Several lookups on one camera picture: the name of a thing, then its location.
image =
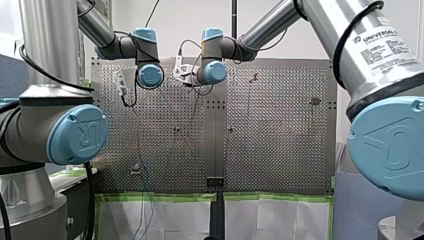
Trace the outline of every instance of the metal frame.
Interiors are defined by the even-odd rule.
[[[162,60],[162,66],[164,68],[168,69],[173,66],[173,59],[164,59]],[[99,77],[102,71],[102,66],[106,64],[112,64],[114,66],[134,66],[134,62],[131,60],[121,60],[121,61],[104,61],[104,60],[98,60],[93,59],[92,62],[92,84],[95,88],[99,88],[102,86],[102,79]],[[233,63],[228,63],[228,66],[230,69],[238,68],[239,66],[236,66]],[[249,67],[278,67],[281,68],[281,66],[287,66],[287,67],[319,67],[319,68],[327,68],[328,69],[328,86],[324,86],[322,88],[326,88],[327,90],[327,98],[329,99],[328,102],[323,103],[326,104],[328,107],[328,112],[326,114],[326,127],[327,127],[327,137],[326,137],[326,143],[325,143],[325,151],[326,151],[326,157],[325,157],[325,187],[320,189],[278,189],[276,192],[290,192],[290,193],[299,193],[299,194],[309,194],[309,195],[323,195],[323,194],[332,194],[331,189],[331,178],[334,175],[335,170],[335,164],[334,164],[334,158],[335,158],[335,137],[336,137],[336,100],[337,100],[337,87],[336,82],[333,79],[332,76],[332,70],[331,70],[331,63],[326,60],[282,60],[282,59],[258,59],[253,63],[244,63],[241,68],[249,68]],[[111,71],[111,67],[106,66],[104,69],[107,69],[107,71]],[[202,100],[203,103],[200,103],[202,105],[202,108],[204,109],[204,159],[199,161],[204,161],[205,166],[205,179],[204,182],[204,191],[209,192],[219,192],[219,191],[239,191],[240,189],[228,189],[225,187],[225,164],[226,164],[226,152],[227,152],[227,139],[228,139],[228,132],[227,129],[227,106],[228,106],[228,83],[231,81],[227,81],[226,83],[218,84],[214,86],[214,89],[211,94],[204,97]],[[95,99],[97,99],[97,103],[102,106],[102,102],[98,102],[101,98],[99,94],[100,91],[95,92]],[[139,97],[143,94],[146,94],[145,90],[139,89]],[[99,161],[100,168],[103,164],[102,161]],[[128,164],[126,161],[119,161],[119,164],[121,167],[126,168],[128,167]],[[119,191],[140,191],[142,188],[129,188],[129,189],[115,189],[112,192],[119,192]],[[168,190],[161,190],[161,189],[153,189],[157,192],[170,192]],[[172,192],[198,192],[199,189],[177,189],[175,188]],[[267,191],[267,189],[249,189],[249,190],[240,190],[240,191]]]
[[[271,191],[271,192],[281,192],[281,193],[298,193],[298,194],[308,194],[308,195],[332,195],[333,190],[331,188],[331,179],[335,173],[335,139],[336,139],[336,116],[337,116],[337,83],[334,80],[332,64],[328,60],[288,60],[288,59],[257,59],[254,62],[243,63],[242,67],[289,67],[289,68],[302,68],[302,67],[318,67],[326,68],[328,71],[327,75],[327,101],[322,103],[327,106],[327,118],[326,118],[326,131],[327,137],[325,139],[325,187],[324,188],[313,188],[313,189],[263,189],[263,188],[249,188],[249,189],[234,189],[226,186],[224,191]]]

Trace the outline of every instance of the robotic arm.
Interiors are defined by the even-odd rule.
[[[138,28],[118,38],[85,0],[19,3],[25,40],[21,55],[29,65],[29,86],[19,99],[0,101],[0,235],[65,240],[67,199],[55,193],[45,163],[84,164],[89,173],[88,162],[105,144],[108,128],[102,110],[92,105],[94,89],[78,74],[78,25],[101,58],[134,58],[140,86],[158,87],[164,74],[152,29]],[[89,185],[87,239],[93,233],[95,203]]]
[[[254,60],[265,44],[304,18],[351,96],[348,145],[355,165],[377,187],[424,201],[424,98],[400,96],[424,84],[424,66],[383,15],[383,6],[378,0],[283,0],[237,40],[208,28],[194,85],[224,81],[223,59]]]
[[[96,9],[87,12],[90,5],[87,0],[77,1],[78,22],[81,31],[96,45],[97,55],[107,60],[134,58],[138,85],[148,89],[159,87],[165,76],[159,64],[156,32],[136,28],[132,34],[118,37]]]

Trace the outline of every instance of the metal pole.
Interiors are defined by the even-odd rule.
[[[20,0],[19,3],[27,55],[51,75],[80,85],[75,0]],[[28,69],[30,85],[59,87],[32,68]]]
[[[300,19],[294,1],[283,0],[255,24],[241,41],[247,47],[260,49]]]
[[[237,39],[237,1],[238,0],[232,0],[233,13],[232,13],[232,22],[231,22],[231,25],[232,25],[232,29],[231,29],[232,34],[231,34],[231,36],[234,39]]]

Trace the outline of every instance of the black cable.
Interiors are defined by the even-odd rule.
[[[79,18],[84,17],[85,15],[87,15],[87,13],[91,12],[91,10],[93,10],[96,7],[97,0],[91,0],[91,1],[92,1],[91,6],[87,10],[85,10],[85,12],[78,14]]]
[[[294,4],[294,8],[296,9],[297,14],[299,14],[303,19],[305,19],[305,21],[309,22],[308,17],[305,15],[305,13],[302,11],[302,8],[299,5],[299,1],[300,0],[295,0],[293,1]]]
[[[137,112],[135,111],[135,109],[133,108],[133,110],[134,110],[134,114],[138,117],[138,114],[137,114]],[[149,191],[150,193],[150,207],[151,207],[151,211],[152,211],[152,214],[150,214],[150,217],[149,217],[149,221],[148,221],[148,223],[147,223],[147,226],[146,226],[146,228],[144,229],[144,232],[143,232],[143,234],[141,235],[141,237],[140,237],[140,239],[143,239],[145,236],[146,236],[146,234],[147,234],[147,231],[149,230],[149,228],[150,228],[150,224],[152,223],[152,219],[153,219],[153,215],[155,214],[155,210],[154,210],[154,208],[153,208],[153,194],[152,194],[152,192],[153,192],[153,188],[152,188],[152,184],[151,184],[151,176],[150,176],[150,172],[149,172],[149,170],[147,169],[147,166],[144,164],[144,161],[143,161],[143,158],[142,158],[142,156],[141,156],[141,151],[140,151],[140,149],[141,149],[141,140],[140,140],[140,132],[139,132],[139,130],[137,129],[137,155],[138,155],[138,158],[139,158],[139,160],[140,160],[140,163],[141,163],[141,166],[143,167],[143,170],[144,170],[144,174],[145,174],[145,178],[143,178],[143,184],[144,184],[144,189],[146,189],[147,191]]]
[[[228,37],[228,36],[225,36],[226,38],[228,38],[228,39],[230,39],[231,41],[233,41],[233,43],[234,43],[234,46],[237,48],[237,50],[239,51],[239,54],[240,54],[240,60],[238,61],[238,62],[236,62],[236,60],[235,59],[233,59],[233,63],[235,64],[235,65],[240,65],[240,64],[242,64],[243,63],[243,52],[242,52],[242,50],[241,50],[241,47],[240,47],[240,45],[237,43],[237,39],[235,39],[235,38],[233,38],[233,37]],[[232,56],[232,58],[234,57],[234,55],[236,54],[236,48],[234,48],[234,52],[233,52],[233,56]]]
[[[141,195],[141,208],[140,208],[140,220],[138,221],[138,227],[137,230],[135,230],[135,233],[133,235],[132,240],[135,240],[135,237],[137,236],[138,232],[141,229],[141,225],[143,224],[143,212],[144,212],[144,192]]]
[[[37,70],[39,73],[43,74],[44,76],[48,77],[49,79],[59,83],[59,84],[63,84],[65,86],[68,87],[73,87],[79,90],[83,90],[83,91],[88,91],[88,92],[93,92],[94,88],[87,88],[87,87],[81,87],[78,85],[74,85],[72,83],[68,83],[62,79],[59,79],[51,74],[49,74],[48,72],[46,72],[44,69],[42,69],[40,66],[38,66],[25,52],[25,45],[22,44],[22,46],[19,48],[19,54],[21,55],[22,59],[29,65],[31,66],[33,69]]]
[[[0,136],[0,147],[1,149],[11,158],[17,160],[17,161],[24,161],[22,159],[20,159],[19,157],[17,157],[15,154],[13,154],[12,151],[10,151],[9,147],[7,146],[6,143],[6,131],[7,128],[9,127],[10,123],[12,122],[13,118],[19,114],[21,112],[21,108],[20,107],[16,107],[14,110],[11,110],[7,116],[3,119],[2,123],[1,123],[1,136]]]
[[[87,223],[84,230],[84,240],[93,239],[94,220],[96,212],[96,195],[94,191],[94,177],[90,162],[84,163],[85,171],[87,172],[88,181],[88,212]]]
[[[6,105],[0,107],[0,114],[5,113],[7,111],[13,110],[19,107],[19,101],[11,102]],[[9,216],[7,214],[6,204],[4,203],[4,199],[2,194],[0,193],[0,212],[1,217],[3,219],[3,228],[4,228],[4,236],[6,240],[12,240],[12,231],[10,229],[10,221]]]
[[[7,103],[5,105],[0,106],[0,114],[19,107],[19,104],[20,104],[19,101],[14,101],[14,102]]]
[[[424,240],[424,235],[421,235],[421,236],[419,236],[417,238],[414,238],[413,240]]]
[[[197,43],[197,42],[195,42],[195,41],[193,41],[193,40],[191,40],[191,39],[186,39],[186,40],[184,40],[184,41],[182,41],[181,42],[181,44],[180,44],[180,48],[178,49],[178,55],[183,55],[183,47],[184,47],[184,44],[186,44],[186,43],[192,43],[193,45],[195,45],[196,47],[198,47],[198,48],[200,48],[200,49],[202,49],[202,47]]]
[[[196,61],[193,64],[193,68],[191,69],[191,74],[190,74],[190,81],[191,81],[191,87],[197,93],[197,95],[205,97],[205,96],[209,95],[209,93],[212,92],[214,85],[211,85],[211,87],[209,88],[209,91],[206,92],[206,93],[201,93],[201,92],[197,91],[196,87],[193,85],[193,75],[194,75],[193,70],[194,70],[194,67],[196,66],[196,64],[199,61],[201,56],[202,56],[202,54],[199,54],[199,56],[197,57]]]
[[[274,48],[274,47],[275,47],[275,46],[277,46],[277,45],[278,45],[281,41],[283,41],[284,37],[285,37],[285,36],[286,36],[286,34],[287,34],[287,31],[288,31],[288,28],[286,28],[286,30],[284,30],[283,35],[281,35],[280,39],[279,39],[276,43],[274,43],[273,45],[271,45],[271,46],[269,46],[269,47],[266,47],[266,48],[260,48],[260,49],[258,49],[258,48],[252,48],[252,47],[249,47],[249,46],[245,45],[245,44],[243,43],[243,41],[239,41],[239,42],[242,44],[242,46],[243,46],[244,48],[249,49],[250,51],[255,51],[255,52],[267,51],[267,50],[270,50],[271,48]]]
[[[137,98],[138,98],[137,97],[137,80],[134,79],[134,102],[132,102],[131,104],[128,104],[127,101],[125,100],[125,96],[124,95],[121,96],[121,100],[122,100],[122,103],[124,104],[124,107],[130,107],[130,108],[132,108],[135,105],[137,105]]]
[[[6,240],[12,240],[12,232],[10,230],[9,216],[7,215],[6,204],[4,203],[3,197],[0,194],[0,211],[1,217],[3,218],[4,236]]]
[[[153,14],[155,13],[155,11],[156,11],[156,7],[158,6],[159,2],[160,2],[160,0],[157,0],[157,1],[156,1],[155,6],[154,6],[154,7],[153,7],[153,9],[152,9],[152,12],[150,13],[149,18],[147,19],[146,27],[148,27],[148,26],[149,26],[150,20],[152,19]]]
[[[362,10],[362,12],[360,12],[358,15],[356,15],[352,19],[352,21],[349,23],[349,26],[347,26],[346,30],[343,32],[343,35],[340,37],[339,42],[337,43],[336,50],[334,51],[334,57],[333,57],[333,71],[334,71],[334,77],[336,78],[337,83],[344,89],[346,89],[346,87],[344,86],[344,83],[341,80],[341,76],[340,76],[340,59],[341,59],[346,41],[349,39],[349,36],[352,34],[356,25],[364,17],[366,17],[368,14],[370,14],[374,10],[382,9],[383,7],[384,7],[383,1],[376,1],[368,5],[364,10]]]

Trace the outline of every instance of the white wall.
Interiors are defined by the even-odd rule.
[[[115,29],[131,31],[144,26],[156,0],[113,0],[112,19]],[[247,31],[279,0],[239,0],[239,34]],[[404,36],[411,49],[424,61],[424,0],[386,0],[384,13]],[[159,55],[173,57],[184,39],[200,42],[202,31],[210,26],[221,27],[231,34],[231,0],[161,0],[150,27],[157,32]],[[187,56],[199,50],[187,45]],[[261,52],[267,58],[327,59],[309,23],[300,20],[288,31],[274,49]],[[338,95],[337,140],[345,141],[350,122],[345,116],[350,98],[340,90]]]
[[[19,58],[14,51],[15,42],[22,37],[19,2],[0,0],[0,54]]]

